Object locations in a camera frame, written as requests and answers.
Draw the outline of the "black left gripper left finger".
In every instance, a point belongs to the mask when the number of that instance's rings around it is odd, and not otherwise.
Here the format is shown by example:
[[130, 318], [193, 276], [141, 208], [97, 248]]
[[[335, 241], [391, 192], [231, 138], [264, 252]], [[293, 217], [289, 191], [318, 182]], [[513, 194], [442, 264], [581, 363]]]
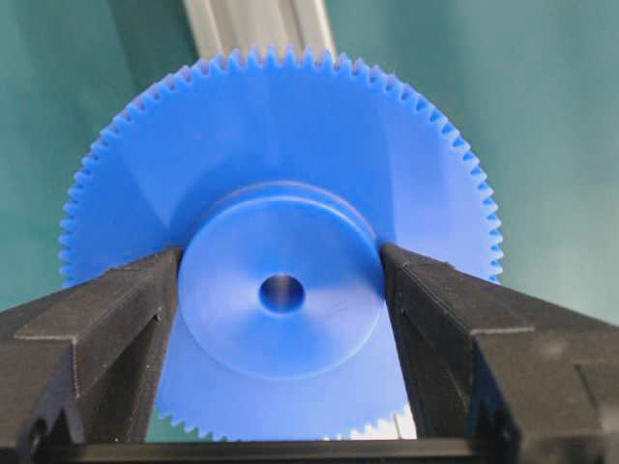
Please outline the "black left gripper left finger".
[[168, 248], [2, 312], [2, 447], [145, 439], [181, 256]]

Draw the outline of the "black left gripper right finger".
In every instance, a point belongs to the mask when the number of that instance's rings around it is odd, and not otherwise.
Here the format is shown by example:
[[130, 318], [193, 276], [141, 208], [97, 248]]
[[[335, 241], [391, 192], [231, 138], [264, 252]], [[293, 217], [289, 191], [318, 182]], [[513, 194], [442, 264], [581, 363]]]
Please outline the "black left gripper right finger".
[[382, 246], [380, 258], [422, 437], [603, 438], [589, 378], [617, 396], [615, 326], [399, 246]]

